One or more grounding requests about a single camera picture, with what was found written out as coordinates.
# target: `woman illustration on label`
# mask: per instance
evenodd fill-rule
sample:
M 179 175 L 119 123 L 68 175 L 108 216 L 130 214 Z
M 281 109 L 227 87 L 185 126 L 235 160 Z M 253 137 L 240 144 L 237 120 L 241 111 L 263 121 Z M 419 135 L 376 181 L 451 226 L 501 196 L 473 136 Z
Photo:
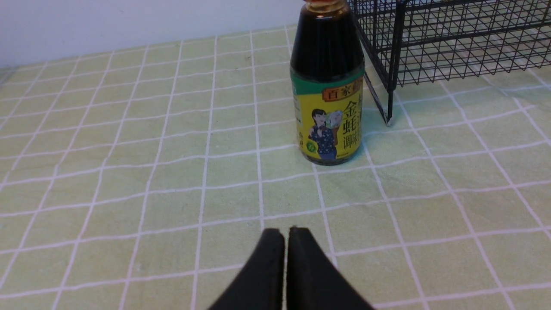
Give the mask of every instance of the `woman illustration on label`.
M 317 153 L 321 159 L 336 159 L 338 144 L 337 132 L 342 122 L 342 112 L 329 115 L 321 109 L 312 111 L 314 126 L 310 128 L 309 139 L 317 143 Z

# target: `metal rack leg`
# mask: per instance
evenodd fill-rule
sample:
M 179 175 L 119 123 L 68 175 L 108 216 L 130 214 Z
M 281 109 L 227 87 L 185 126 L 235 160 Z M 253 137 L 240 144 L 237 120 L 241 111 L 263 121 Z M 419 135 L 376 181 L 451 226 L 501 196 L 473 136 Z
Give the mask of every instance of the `metal rack leg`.
M 373 84 L 371 80 L 369 79 L 368 73 L 364 73 L 365 77 L 365 83 L 369 87 L 369 92 L 373 96 L 373 99 L 375 100 L 375 104 L 377 105 L 377 108 L 379 109 L 379 113 L 381 113 L 382 119 L 385 121 L 385 125 L 387 127 L 392 126 L 391 119 L 392 119 L 392 93 L 388 94 L 388 114 L 385 113 L 385 110 L 382 108 L 381 100 L 379 99 L 379 96 L 377 96 L 377 92 L 375 91 L 375 88 L 373 87 Z

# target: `checkered table surface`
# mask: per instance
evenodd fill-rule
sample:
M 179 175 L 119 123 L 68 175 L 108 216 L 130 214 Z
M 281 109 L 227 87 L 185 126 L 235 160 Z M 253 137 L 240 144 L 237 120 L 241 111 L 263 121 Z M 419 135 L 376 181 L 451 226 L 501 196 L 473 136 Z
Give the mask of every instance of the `checkered table surface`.
M 205 309 L 292 225 L 377 308 L 549 309 L 551 68 L 400 88 L 392 127 L 366 95 L 317 167 L 295 31 L 0 70 L 0 309 Z

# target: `white grid lines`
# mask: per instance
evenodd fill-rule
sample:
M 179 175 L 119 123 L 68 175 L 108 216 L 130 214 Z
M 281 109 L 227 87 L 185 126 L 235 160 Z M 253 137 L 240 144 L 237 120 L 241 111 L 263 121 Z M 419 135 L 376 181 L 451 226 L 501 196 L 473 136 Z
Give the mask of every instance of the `white grid lines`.
M 182 55 L 182 46 L 183 46 L 183 44 L 181 43 L 180 44 L 180 53 L 178 54 L 178 55 L 180 55 L 180 57 Z M 176 75 L 178 74 L 179 69 L 180 69 L 180 62 L 178 62 L 178 65 L 176 66 Z M 172 84 L 172 94 L 174 93 L 174 89 L 176 88 L 176 81 L 177 81 L 177 77 L 175 76 L 174 77 L 174 82 Z M 125 307 L 126 294 L 128 293 L 128 287 L 130 285 L 129 280 L 132 277 L 132 271 L 134 269 L 134 263 L 136 261 L 136 255 L 138 254 L 139 242 L 140 242 L 140 239 L 141 239 L 141 232 L 142 232 L 143 222 L 144 222 L 144 219 L 145 219 L 145 209 L 147 208 L 147 199 L 149 197 L 149 187 L 151 186 L 151 181 L 153 180 L 153 175 L 155 174 L 155 169 L 157 168 L 157 164 L 159 162 L 159 157 L 161 155 L 161 150 L 163 149 L 163 139 L 164 139 L 164 136 L 165 136 L 165 133 L 166 133 L 166 127 L 167 127 L 168 122 L 169 122 L 170 107 L 172 106 L 172 98 L 173 98 L 172 94 L 170 95 L 168 107 L 167 107 L 167 110 L 166 110 L 165 123 L 163 125 L 163 133 L 161 134 L 161 138 L 160 138 L 160 141 L 159 141 L 159 148 L 157 150 L 157 155 L 155 156 L 155 162 L 153 163 L 153 168 L 151 169 L 151 172 L 149 173 L 149 178 L 148 178 L 147 183 L 145 185 L 145 195 L 144 195 L 143 204 L 142 204 L 142 214 L 140 215 L 140 220 L 139 220 L 139 225 L 138 225 L 138 237 L 136 238 L 136 242 L 134 244 L 134 251 L 132 252 L 132 257 L 130 258 L 130 263 L 128 265 L 128 272 L 127 272 L 127 276 L 126 276 L 128 281 L 125 282 L 125 287 L 122 291 L 121 301 L 120 301 L 120 304 L 119 304 L 119 307 L 118 307 L 119 310 L 123 310 L 124 307 Z
M 448 88 L 443 84 L 441 83 L 441 86 L 443 87 L 443 89 L 449 93 L 449 90 Z M 543 227 L 543 223 L 542 223 L 542 220 L 539 218 L 539 216 L 536 214 L 536 212 L 534 212 L 534 209 L 531 208 L 530 204 L 528 203 L 528 201 L 526 201 L 526 198 L 520 193 L 520 191 L 518 190 L 518 188 L 515 187 L 515 184 L 513 183 L 513 181 L 511 180 L 511 178 L 509 177 L 509 174 L 505 171 L 505 169 L 503 168 L 503 166 L 498 162 L 498 160 L 495 158 L 494 156 L 494 153 L 493 151 L 490 150 L 490 148 L 488 147 L 488 145 L 486 144 L 486 142 L 484 142 L 484 140 L 482 139 L 482 137 L 480 136 L 480 134 L 474 129 L 474 126 L 471 124 L 471 122 L 469 122 L 467 120 L 467 117 L 465 115 L 465 111 L 463 110 L 463 108 L 459 105 L 459 103 L 457 102 L 457 100 L 455 99 L 455 97 L 453 95 L 450 94 L 450 98 L 452 99 L 453 103 L 455 104 L 455 106 L 461 111 L 461 115 L 463 116 L 463 119 L 467 122 L 467 125 L 469 126 L 469 128 L 471 129 L 471 131 L 473 132 L 473 134 L 477 137 L 478 141 L 480 142 L 480 144 L 484 147 L 484 149 L 488 152 L 488 155 L 490 155 L 490 158 L 492 159 L 492 161 L 495 163 L 495 165 L 497 166 L 497 168 L 499 169 L 499 171 L 502 173 L 503 177 L 507 180 L 507 182 L 509 183 L 509 185 L 512 186 L 513 190 L 515 191 L 516 195 L 518 196 L 518 198 L 522 201 L 522 203 L 524 204 L 524 206 L 526 207 L 526 209 L 528 210 L 528 212 L 530 213 L 530 215 L 532 215 L 532 217 L 534 218 L 534 220 L 536 221 L 536 223 L 538 223 L 538 225 L 540 227 Z M 549 140 L 547 139 L 547 137 L 545 137 L 545 135 L 542 135 L 542 137 L 545 139 L 544 142 L 545 143 L 549 143 Z M 545 234 L 547 235 L 547 237 L 549 239 L 551 239 L 551 233 L 548 232 L 548 231 L 545 231 Z
M 75 62 L 74 66 L 73 66 L 73 71 L 72 73 L 75 71 L 75 69 L 77 68 L 77 64 L 78 64 L 78 60 Z M 42 121 L 40 122 L 40 125 L 38 126 L 38 128 L 36 129 L 36 132 L 33 134 L 32 138 L 29 140 L 29 142 L 26 144 L 26 146 L 23 148 L 23 150 L 21 151 L 21 154 L 24 154 L 26 152 L 26 150 L 31 146 L 31 144 L 33 143 L 37 133 L 40 131 L 40 129 L 42 128 L 42 126 L 44 125 L 44 123 L 46 122 L 46 119 L 48 118 L 48 114 L 49 114 L 49 111 L 53 108 L 53 106 L 56 104 L 57 102 L 57 99 L 60 97 L 61 93 L 63 92 L 63 90 L 65 89 L 65 87 L 68 85 L 69 81 L 71 80 L 71 75 L 69 75 L 67 77 L 67 80 L 65 81 L 65 84 L 63 85 L 63 87 L 61 88 L 61 91 L 57 94 L 56 98 L 54 99 L 54 101 L 52 102 L 52 104 L 50 105 L 50 108 L 48 110 L 48 112 L 44 115 L 44 117 L 42 118 Z M 13 163 L 13 166 L 12 166 L 12 170 L 14 170 L 16 167 L 17 167 L 17 164 L 19 163 L 21 157 L 18 157 L 15 162 Z M 4 184 L 5 184 L 5 180 L 8 179 L 9 177 L 9 173 L 6 173 L 6 177 L 4 179 L 4 183 L 0 185 L 0 191 L 3 189 L 4 187 Z M 30 221 L 29 221 L 29 224 L 27 225 L 27 228 L 25 229 L 25 232 L 23 233 L 23 237 L 21 238 L 21 242 L 19 243 L 19 246 L 18 246 L 18 250 L 21 250 L 21 248 L 23 248 L 23 245 L 25 244 L 25 240 L 27 238 L 27 236 L 29 235 L 29 232 L 33 226 L 33 223 L 34 221 L 36 220 L 36 216 L 38 215 L 38 211 L 40 211 L 42 209 L 42 207 L 44 206 L 44 201 L 46 201 L 46 196 L 48 195 L 48 192 L 50 191 L 50 189 L 52 188 L 52 185 L 53 185 L 53 179 L 50 181 L 50 184 L 48 186 L 48 189 L 46 190 L 46 192 L 44 193 L 44 196 L 42 197 L 42 200 L 40 201 L 40 204 L 38 206 L 38 209 L 33 213 L 33 216 L 31 217 Z M 17 256 L 18 256 L 18 253 L 19 252 L 15 252 L 15 254 L 12 256 L 12 259 L 10 260 L 9 264 L 8 264 L 8 267 L 6 268 L 6 271 L 4 272 L 4 275 L 2 276 L 2 279 L 0 280 L 0 288 L 2 288 L 6 282 L 6 279 L 11 271 L 11 268 L 13 266 L 13 264 L 15 263 L 15 260 L 17 259 Z
M 264 197 L 262 193 L 262 165 L 260 162 L 260 134 L 258 132 L 258 100 L 256 98 L 256 71 L 255 71 L 255 49 L 252 41 L 252 31 L 249 32 L 251 43 L 251 64 L 252 64 L 252 94 L 255 102 L 255 138 L 256 138 L 256 169 L 258 174 L 258 205 L 260 214 L 260 231 L 264 230 Z
M 375 180 L 377 182 L 377 187 L 379 188 L 379 192 L 381 193 L 381 196 L 383 198 L 383 201 L 386 204 L 386 207 L 388 209 L 388 213 L 390 214 L 390 217 L 392 219 L 392 224 L 394 225 L 394 230 L 396 232 L 396 236 L 398 237 L 398 241 L 400 242 L 400 245 L 402 247 L 402 251 L 404 252 L 404 256 L 406 258 L 406 262 L 408 264 L 409 270 L 412 273 L 413 281 L 415 282 L 415 287 L 417 288 L 417 293 L 419 293 L 419 297 L 423 303 L 423 307 L 425 310 L 429 310 L 429 304 L 425 300 L 425 293 L 423 292 L 423 288 L 421 287 L 421 282 L 419 281 L 419 277 L 417 276 L 417 272 L 415 270 L 415 267 L 413 266 L 411 256 L 409 255 L 409 251 L 407 247 L 405 246 L 405 241 L 402 236 L 402 232 L 400 230 L 400 226 L 398 225 L 398 221 L 396 220 L 396 215 L 394 214 L 394 210 L 392 209 L 392 205 L 390 204 L 390 201 L 388 199 L 388 196 L 385 193 L 385 190 L 382 187 L 381 178 L 379 177 L 379 174 L 377 174 L 377 169 L 374 167 L 373 160 L 371 159 L 371 155 L 369 155 L 369 150 L 367 145 L 364 141 L 361 142 L 361 144 L 364 147 L 365 155 L 368 158 L 368 162 L 370 164 L 371 171 L 373 172 L 373 175 L 375 176 Z
M 147 48 L 145 50 L 145 53 L 143 55 L 143 60 L 142 60 L 142 64 L 145 63 L 145 59 L 146 59 L 146 56 L 147 56 Z M 140 75 L 142 74 L 142 69 L 143 69 L 143 66 L 142 68 L 140 68 L 140 71 L 138 73 L 138 78 L 136 79 L 136 83 L 132 89 L 132 94 L 130 96 L 130 99 L 128 100 L 128 103 L 126 105 L 126 108 L 125 108 L 125 111 L 124 113 L 122 114 L 122 120 L 121 120 L 121 123 L 118 127 L 118 130 L 117 130 L 117 134 L 115 136 L 115 143 L 113 144 L 113 146 L 111 147 L 111 149 L 109 150 L 109 153 L 107 155 L 107 157 L 105 157 L 105 159 L 103 160 L 101 166 L 105 166 L 105 164 L 107 163 L 107 160 L 111 157 L 111 155 L 113 154 L 113 150 L 115 149 L 115 145 L 118 141 L 118 138 L 120 137 L 120 134 L 121 134 L 121 131 L 122 131 L 122 126 L 124 125 L 124 121 L 125 121 L 125 117 L 126 117 L 126 113 L 128 112 L 128 108 L 130 108 L 130 103 L 131 103 L 131 99 L 132 97 L 134 96 L 134 93 L 136 91 L 136 88 L 138 86 L 138 80 L 139 80 L 139 77 Z M 76 240 L 76 243 L 73 247 L 73 251 L 71 253 L 71 258 L 69 260 L 69 264 L 67 265 L 67 269 L 65 270 L 65 273 L 63 275 L 63 280 L 61 281 L 61 287 L 64 287 L 65 284 L 67 283 L 67 279 L 69 278 L 69 274 L 71 273 L 71 269 L 73 267 L 73 264 L 74 264 L 74 261 L 75 261 L 75 257 L 77 255 L 77 251 L 78 251 L 78 245 L 79 245 L 79 241 L 82 239 L 82 236 L 84 234 L 84 232 L 86 231 L 86 228 L 88 226 L 88 222 L 90 221 L 90 217 L 92 215 L 92 212 L 94 211 L 94 205 L 95 205 L 95 202 L 96 200 L 98 199 L 98 194 L 99 194 L 99 190 L 100 190 L 100 186 L 101 186 L 101 182 L 102 182 L 102 176 L 103 176 L 103 169 L 100 168 L 100 171 L 99 171 L 99 177 L 98 177 L 98 184 L 96 186 L 96 189 L 95 189 L 95 193 L 94 193 L 94 197 L 92 198 L 92 203 L 90 205 L 90 208 L 88 210 L 88 214 L 86 215 L 86 218 L 84 219 L 84 224 L 82 225 L 82 229 L 80 230 L 80 233 L 78 234 L 78 237 L 77 237 L 77 240 Z M 57 308 L 57 305 L 60 301 L 60 298 L 61 298 L 61 291 L 58 292 L 58 294 L 56 295 L 56 299 L 52 305 L 52 310 L 55 310 Z
M 40 72 L 38 73 L 38 75 L 36 76 L 36 78 L 29 84 L 29 87 L 27 87 L 27 90 L 25 91 L 25 93 L 23 94 L 23 96 L 21 96 L 21 98 L 19 98 L 19 100 L 17 101 L 17 103 L 15 104 L 15 106 L 13 107 L 12 111 L 8 114 L 8 116 L 0 123 L 0 130 L 2 130 L 2 128 L 4 127 L 4 124 L 6 124 L 6 122 L 8 121 L 8 119 L 15 113 L 15 111 L 17 110 L 17 108 L 19 107 L 19 105 L 21 104 L 21 102 L 23 101 L 24 97 L 29 93 L 29 91 L 31 91 L 31 89 L 33 88 L 34 84 L 36 83 L 36 81 L 38 80 L 38 76 L 42 74 L 42 72 L 44 71 L 44 69 L 46 69 L 46 67 L 48 66 L 48 62 L 45 62 L 44 65 L 42 65 L 42 69 L 40 69 Z
M 413 126 L 413 123 L 412 123 L 411 118 L 409 117 L 409 115 L 407 113 L 407 110 L 405 109 L 404 105 L 400 101 L 399 95 L 395 94 L 395 96 L 396 96 L 396 99 L 398 101 L 398 104 L 399 104 L 400 108 L 402 109 L 402 112 L 404 113 L 404 116 L 406 117 L 406 119 L 409 123 L 409 127 L 411 129 L 413 129 L 413 132 L 415 133 L 415 135 L 419 139 L 419 142 L 421 142 L 421 144 L 423 145 L 423 148 L 425 149 L 426 153 L 429 155 L 429 159 L 432 162 L 434 168 L 436 169 L 436 172 L 438 173 L 439 177 L 442 179 L 442 181 L 446 185 L 446 188 L 448 189 L 448 191 L 450 191 L 450 194 L 452 195 L 452 197 L 455 200 L 457 206 L 459 207 L 461 215 L 463 216 L 463 220 L 465 221 L 465 224 L 467 225 L 471 235 L 473 236 L 474 241 L 475 241 L 475 243 L 476 243 L 476 245 L 477 245 L 477 247 L 478 247 L 478 249 L 479 249 L 479 251 L 482 255 L 482 258 L 484 259 L 484 262 L 486 263 L 486 266 L 488 267 L 488 270 L 490 271 L 492 277 L 494 278 L 494 281 L 496 282 L 498 288 L 501 289 L 501 293 L 505 297 L 505 300 L 507 301 L 507 304 L 509 305 L 509 308 L 512 309 L 512 310 L 515 309 L 515 306 L 513 305 L 513 302 L 511 300 L 511 298 L 509 297 L 509 294 L 506 291 L 503 290 L 503 284 L 501 284 L 501 281 L 499 280 L 498 275 L 497 275 L 494 267 L 492 266 L 492 264 L 490 262 L 490 259 L 486 255 L 486 251 L 482 247 L 482 243 L 480 242 L 480 239 L 476 236 L 474 228 L 473 228 L 473 226 L 472 226 L 472 224 L 471 224 L 471 222 L 470 222 L 470 220 L 469 220 L 469 218 L 468 218 L 468 216 L 465 212 L 465 207 L 463 206 L 463 203 L 460 202 L 459 197 L 457 196 L 456 192 L 452 189 L 450 183 L 447 181 L 447 179 L 442 174 L 442 171 L 440 170 L 440 167 L 438 166 L 438 164 L 436 164 L 436 160 L 432 156 L 430 149 L 426 146 L 425 141 L 423 140 L 423 138 L 421 137 L 419 132 Z
M 193 273 L 193 288 L 191 295 L 190 308 L 195 310 L 197 303 L 197 284 L 199 281 L 199 265 L 201 263 L 201 238 L 203 234 L 203 214 L 205 207 L 205 196 L 207 194 L 207 171 L 208 171 L 208 156 L 210 150 L 210 136 L 212 131 L 212 118 L 213 118 L 213 107 L 214 107 L 214 87 L 216 86 L 216 62 L 217 62 L 217 52 L 218 52 L 218 37 L 214 38 L 214 67 L 212 69 L 212 94 L 210 98 L 210 112 L 208 120 L 208 133 L 207 133 L 207 147 L 205 149 L 205 163 L 203 167 L 203 183 L 201 189 L 201 206 L 199 207 L 199 226 L 197 229 L 197 248 L 195 250 L 195 272 Z

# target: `black rubber pad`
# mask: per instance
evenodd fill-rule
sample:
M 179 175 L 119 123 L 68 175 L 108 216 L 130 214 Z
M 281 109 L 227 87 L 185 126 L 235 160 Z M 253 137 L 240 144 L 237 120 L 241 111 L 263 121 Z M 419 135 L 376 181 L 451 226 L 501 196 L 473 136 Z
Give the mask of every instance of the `black rubber pad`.
M 255 250 L 212 310 L 281 310 L 285 238 L 278 229 L 262 232 Z
M 327 259 L 307 228 L 289 231 L 287 310 L 374 310 Z

